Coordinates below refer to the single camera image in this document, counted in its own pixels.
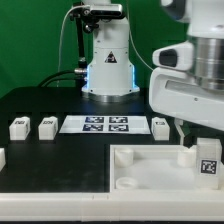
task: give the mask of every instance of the green backdrop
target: green backdrop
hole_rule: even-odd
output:
[[[0,0],[0,97],[23,86],[36,86],[57,72],[58,46],[64,15],[75,0]],[[125,6],[125,0],[114,0]],[[140,55],[152,65],[152,52],[186,39],[186,25],[172,21],[159,0],[129,0],[133,39]],[[92,58],[92,36],[85,35],[88,62]],[[77,64],[75,24],[68,21],[63,45],[62,69]],[[151,71],[136,57],[136,81],[148,86]]]

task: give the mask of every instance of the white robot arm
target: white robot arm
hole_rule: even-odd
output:
[[[123,13],[122,6],[111,4],[110,0],[83,0],[83,3],[90,5],[87,15],[105,16],[96,22],[93,30],[93,60],[88,65],[83,96],[120,102],[138,95],[134,65],[129,61],[129,23],[125,17],[116,19]]]
[[[156,112],[224,131],[224,1],[161,0],[189,22],[188,41],[153,54],[150,105]]]

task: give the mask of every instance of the white paper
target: white paper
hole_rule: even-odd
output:
[[[60,133],[151,134],[144,116],[67,116]]]

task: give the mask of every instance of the cable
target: cable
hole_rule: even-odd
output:
[[[128,4],[128,0],[126,0],[126,3],[127,3],[127,17],[128,17],[128,20],[129,20],[129,23],[130,23],[130,18],[129,18],[129,4]],[[150,70],[154,70],[151,66],[149,66],[145,60],[141,57],[141,55],[138,53],[136,47],[135,47],[135,43],[133,41],[133,36],[132,36],[132,32],[131,32],[131,25],[130,25],[130,40],[131,40],[131,44],[132,44],[132,47],[136,53],[136,55],[138,56],[138,58],[141,60],[141,62]]]
[[[61,28],[61,34],[60,34],[58,72],[61,70],[62,44],[63,44],[63,39],[64,39],[64,31],[65,31],[65,23],[66,23],[66,20],[67,20],[69,14],[70,14],[71,12],[73,12],[74,10],[77,10],[77,9],[85,8],[85,7],[88,7],[88,5],[82,5],[82,6],[75,6],[75,7],[72,7],[72,8],[67,12],[67,14],[66,14],[65,17],[64,17],[64,20],[63,20],[63,23],[62,23],[62,28]]]
[[[47,86],[49,86],[52,82],[57,82],[57,81],[75,81],[75,80],[81,80],[81,79],[83,79],[83,76],[77,76],[77,77],[75,77],[75,78],[61,78],[61,79],[53,79],[53,80],[50,80],[50,81],[48,81],[45,85],[44,85],[44,87],[47,87]]]
[[[55,78],[55,77],[58,77],[58,76],[61,76],[61,75],[65,75],[65,74],[71,74],[73,73],[74,74],[74,71],[73,70],[66,70],[66,71],[61,71],[61,72],[57,72],[49,77],[47,77],[46,79],[44,79],[39,85],[38,87],[42,87],[46,82],[48,82],[49,80]]]

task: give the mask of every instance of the white cube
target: white cube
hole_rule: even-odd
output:
[[[26,140],[30,133],[30,118],[16,118],[9,127],[10,140]]]
[[[196,187],[219,189],[221,156],[222,145],[219,139],[197,140]]]
[[[169,141],[170,127],[165,118],[153,118],[151,130],[156,141]]]
[[[5,162],[5,150],[0,149],[0,171],[2,171],[5,164],[6,164],[6,162]]]
[[[58,131],[58,119],[56,117],[44,118],[38,129],[39,140],[54,140]]]

